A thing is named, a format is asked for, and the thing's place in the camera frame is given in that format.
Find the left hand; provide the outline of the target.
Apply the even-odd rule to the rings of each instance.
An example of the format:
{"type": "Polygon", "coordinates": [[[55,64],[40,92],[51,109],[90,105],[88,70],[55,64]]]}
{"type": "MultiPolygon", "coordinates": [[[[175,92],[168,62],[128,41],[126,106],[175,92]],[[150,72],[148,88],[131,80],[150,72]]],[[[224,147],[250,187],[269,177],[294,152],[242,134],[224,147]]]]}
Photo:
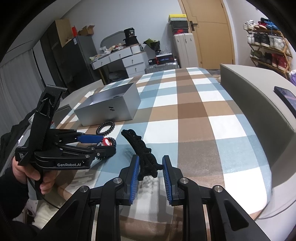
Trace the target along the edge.
{"type": "MultiPolygon", "coordinates": [[[[22,184],[27,183],[27,178],[30,178],[34,181],[38,181],[41,178],[41,174],[31,165],[19,166],[15,158],[12,160],[12,170],[15,178],[22,184]]],[[[58,171],[56,170],[49,171],[44,174],[43,181],[40,185],[42,194],[48,194],[52,190],[57,176],[58,171]]]]}

